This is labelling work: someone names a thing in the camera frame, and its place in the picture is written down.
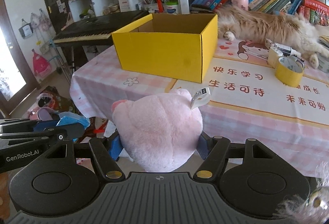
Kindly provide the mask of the pink plush toy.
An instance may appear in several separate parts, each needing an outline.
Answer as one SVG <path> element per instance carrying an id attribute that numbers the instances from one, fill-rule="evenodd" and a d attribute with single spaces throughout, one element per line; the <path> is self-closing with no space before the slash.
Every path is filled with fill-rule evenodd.
<path id="1" fill-rule="evenodd" d="M 201 112 L 186 89 L 118 100 L 112 120 L 128 155 L 146 172 L 172 172 L 196 150 L 203 130 Z"/>

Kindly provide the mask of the white spray bottle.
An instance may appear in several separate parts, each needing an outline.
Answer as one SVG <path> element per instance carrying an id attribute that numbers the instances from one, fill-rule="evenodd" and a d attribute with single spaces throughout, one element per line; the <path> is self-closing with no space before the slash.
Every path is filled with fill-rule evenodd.
<path id="1" fill-rule="evenodd" d="M 280 43 L 275 43 L 270 39 L 265 40 L 265 46 L 267 49 L 270 49 L 271 47 L 274 47 L 276 50 L 279 50 L 283 53 L 284 56 L 291 56 L 296 55 L 297 57 L 301 58 L 301 53 L 296 51 L 290 46 L 286 46 Z"/>

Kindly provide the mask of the pink checkered table mat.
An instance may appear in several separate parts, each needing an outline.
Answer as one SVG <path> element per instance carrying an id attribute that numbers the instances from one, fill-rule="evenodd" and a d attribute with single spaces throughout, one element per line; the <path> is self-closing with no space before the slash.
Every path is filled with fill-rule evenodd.
<path id="1" fill-rule="evenodd" d="M 115 49 L 109 48 L 74 73 L 70 96 L 84 116 L 110 119 L 117 100 L 180 88 L 195 93 L 207 86 L 211 99 L 200 112 L 208 135 L 235 143 L 258 139 L 302 174 L 313 176 L 328 161 L 328 74 L 306 65 L 299 85 L 286 86 L 266 60 L 239 57 L 241 46 L 262 48 L 220 40 L 202 84 L 125 71 Z"/>

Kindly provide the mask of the yellow cardboard box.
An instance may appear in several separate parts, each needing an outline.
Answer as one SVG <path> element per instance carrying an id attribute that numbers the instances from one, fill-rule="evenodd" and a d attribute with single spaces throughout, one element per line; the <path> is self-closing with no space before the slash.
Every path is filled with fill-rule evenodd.
<path id="1" fill-rule="evenodd" d="M 201 83 L 218 44 L 218 15 L 151 13 L 111 36 L 123 70 Z"/>

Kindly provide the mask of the yellow tape roll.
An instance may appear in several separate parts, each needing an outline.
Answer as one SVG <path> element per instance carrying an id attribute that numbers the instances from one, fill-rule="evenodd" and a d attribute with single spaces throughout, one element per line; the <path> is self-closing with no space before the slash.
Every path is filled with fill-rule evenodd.
<path id="1" fill-rule="evenodd" d="M 304 68 L 290 57 L 282 56 L 276 63 L 275 77 L 284 85 L 297 87 L 304 74 Z"/>

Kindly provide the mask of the black electronic keyboard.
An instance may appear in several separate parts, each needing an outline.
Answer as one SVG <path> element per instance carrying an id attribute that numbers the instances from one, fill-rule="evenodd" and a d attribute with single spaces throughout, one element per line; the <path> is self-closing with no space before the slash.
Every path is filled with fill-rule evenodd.
<path id="1" fill-rule="evenodd" d="M 72 23 L 53 42 L 56 46 L 111 46 L 111 34 L 116 30 L 149 15 L 148 11 L 115 12 Z"/>

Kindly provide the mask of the fluffy orange white cat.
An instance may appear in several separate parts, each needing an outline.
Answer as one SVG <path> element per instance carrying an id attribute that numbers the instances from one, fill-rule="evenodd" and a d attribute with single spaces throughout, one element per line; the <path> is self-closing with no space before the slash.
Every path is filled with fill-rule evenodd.
<path id="1" fill-rule="evenodd" d="M 328 49 L 319 43 L 319 38 L 328 35 L 327 26 L 315 27 L 301 16 L 270 15 L 257 11 L 245 11 L 237 6 L 217 9 L 218 36 L 228 41 L 252 40 L 290 46 L 308 60 L 311 67 L 319 66 L 318 55 L 328 58 Z"/>

